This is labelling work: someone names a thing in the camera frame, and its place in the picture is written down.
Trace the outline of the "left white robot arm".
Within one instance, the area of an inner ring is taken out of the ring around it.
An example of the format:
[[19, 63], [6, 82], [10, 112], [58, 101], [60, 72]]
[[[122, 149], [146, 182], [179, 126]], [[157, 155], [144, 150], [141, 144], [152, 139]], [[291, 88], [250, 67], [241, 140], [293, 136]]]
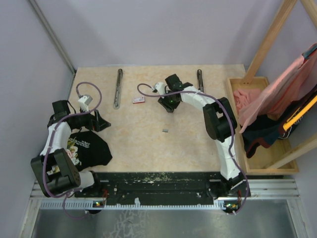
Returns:
[[68, 101], [60, 100], [52, 103], [54, 114], [48, 123], [49, 136], [43, 151], [31, 160], [31, 168], [46, 197], [59, 198], [67, 192], [87, 192], [91, 196], [99, 196], [103, 191], [94, 171], [80, 172], [67, 153], [68, 139], [73, 129], [85, 127], [99, 132], [111, 126], [103, 119], [98, 110], [87, 113], [71, 114]]

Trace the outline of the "black silver stapler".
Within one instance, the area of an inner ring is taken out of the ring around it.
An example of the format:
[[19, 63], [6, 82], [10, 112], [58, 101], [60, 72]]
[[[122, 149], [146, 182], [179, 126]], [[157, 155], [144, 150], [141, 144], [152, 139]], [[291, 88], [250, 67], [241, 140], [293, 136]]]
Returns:
[[117, 71], [117, 81], [116, 81], [115, 97], [114, 97], [114, 103], [113, 103], [113, 108], [116, 110], [120, 108], [122, 78], [123, 78], [123, 70], [120, 68]]
[[203, 74], [201, 69], [197, 70], [197, 80], [198, 80], [199, 90], [204, 93], [205, 90], [204, 90]]

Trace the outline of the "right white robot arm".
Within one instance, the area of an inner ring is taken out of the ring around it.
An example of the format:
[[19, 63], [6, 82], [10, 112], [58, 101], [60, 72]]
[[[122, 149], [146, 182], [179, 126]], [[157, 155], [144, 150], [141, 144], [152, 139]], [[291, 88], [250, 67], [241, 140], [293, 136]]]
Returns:
[[176, 74], [165, 81], [155, 84], [153, 91], [161, 95], [158, 102], [167, 112], [174, 112], [181, 102], [203, 112], [207, 134], [215, 141], [220, 159], [220, 174], [223, 177], [221, 190], [225, 195], [233, 196], [244, 177], [237, 167], [234, 148], [237, 122], [228, 99], [213, 99], [191, 83], [182, 83]]

